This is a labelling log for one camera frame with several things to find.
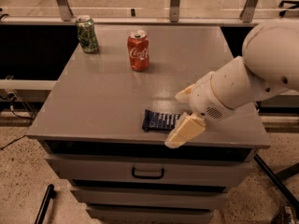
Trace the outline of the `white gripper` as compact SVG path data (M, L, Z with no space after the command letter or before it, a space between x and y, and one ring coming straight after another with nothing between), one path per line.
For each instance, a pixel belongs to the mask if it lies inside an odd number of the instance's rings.
M191 115L183 113L176 121L175 128L164 142L167 147L181 147L203 133L206 129L205 119L220 121L234 114L235 111L223 105L212 90L212 76L213 72L207 73L194 85L175 95L175 99L180 103L189 103L193 113Z

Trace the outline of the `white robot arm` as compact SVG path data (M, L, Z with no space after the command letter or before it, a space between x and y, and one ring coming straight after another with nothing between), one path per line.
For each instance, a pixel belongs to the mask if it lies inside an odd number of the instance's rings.
M299 91L299 23L260 23L246 36L240 56L176 94L192 113L179 117L164 144L178 148L203 133L207 122L287 90Z

